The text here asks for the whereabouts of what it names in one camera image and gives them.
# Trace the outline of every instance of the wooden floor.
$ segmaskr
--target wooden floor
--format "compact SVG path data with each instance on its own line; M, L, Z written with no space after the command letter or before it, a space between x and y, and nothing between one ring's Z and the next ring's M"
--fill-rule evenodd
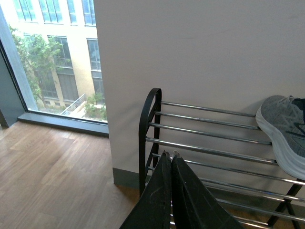
M0 127L0 229L117 229L138 198L113 184L108 138Z

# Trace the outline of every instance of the gray baseboard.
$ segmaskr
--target gray baseboard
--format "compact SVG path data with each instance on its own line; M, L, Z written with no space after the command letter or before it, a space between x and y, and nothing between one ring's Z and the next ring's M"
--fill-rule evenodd
M113 179L115 185L139 188L139 174L123 169L113 168Z

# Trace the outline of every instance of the green leaves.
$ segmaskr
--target green leaves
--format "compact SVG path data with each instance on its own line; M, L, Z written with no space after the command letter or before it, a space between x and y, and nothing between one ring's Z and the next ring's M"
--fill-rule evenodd
M34 99L39 99L46 106L41 93L44 83L49 81L48 74L56 72L57 64L54 58L59 57L61 44L54 37L44 39L41 35L22 34L10 26L13 40L16 44L24 71L28 78Z

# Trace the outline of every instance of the sneaker sole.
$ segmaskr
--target sneaker sole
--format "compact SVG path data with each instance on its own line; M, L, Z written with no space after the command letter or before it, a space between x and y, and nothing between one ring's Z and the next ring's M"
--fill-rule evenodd
M293 177L305 180L305 158L296 154L290 148L282 132L263 118L261 107L255 118L258 126L271 139L276 161L283 171Z

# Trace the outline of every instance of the building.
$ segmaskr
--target building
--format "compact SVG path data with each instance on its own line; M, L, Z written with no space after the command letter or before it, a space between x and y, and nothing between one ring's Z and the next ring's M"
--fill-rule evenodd
M46 104L60 109L83 94L103 93L93 0L1 0L0 5L11 27L45 40L55 36L62 44L61 70L50 73L42 88Z

